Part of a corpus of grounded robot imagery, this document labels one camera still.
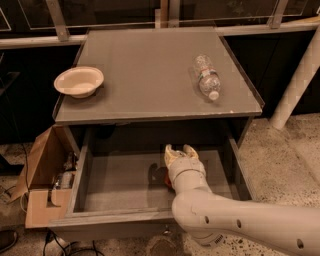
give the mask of speckled floor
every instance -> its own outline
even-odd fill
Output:
[[[273,129],[268,120],[253,121],[240,148],[241,164],[261,202],[282,205],[320,207],[320,114],[293,116],[282,131]],[[11,163],[23,161],[21,146],[0,146],[0,153]],[[0,185],[13,186],[16,176],[0,176]],[[20,202],[1,205],[0,229],[14,228],[19,233],[17,244],[5,252],[10,255],[42,255],[46,231],[25,230],[25,213]],[[81,242],[74,247],[88,248]],[[188,234],[96,241],[104,255],[284,255],[254,242],[227,236],[222,246],[201,247]],[[55,241],[46,247],[49,256],[62,255]],[[95,255],[84,251],[76,255]]]

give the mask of cardboard box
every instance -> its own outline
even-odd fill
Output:
[[[47,227],[50,220],[64,217],[71,189],[52,188],[69,152],[78,149],[66,127],[52,126],[36,138],[11,196],[14,201],[30,192],[26,228]]]

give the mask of clear bottle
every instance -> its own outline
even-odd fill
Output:
[[[194,59],[194,70],[198,76],[200,91],[210,100],[219,98],[220,79],[209,56],[200,54]]]

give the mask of open drawer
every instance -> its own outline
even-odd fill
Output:
[[[49,228],[69,240],[180,232],[175,192],[164,183],[164,148],[194,147],[216,194],[250,199],[237,146],[223,120],[141,122],[88,127],[65,218]]]

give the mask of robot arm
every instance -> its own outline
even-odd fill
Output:
[[[198,154],[167,145],[165,162],[176,191],[172,212],[201,245],[218,246],[223,234],[244,237],[288,255],[320,255],[320,210],[236,201],[212,193]]]

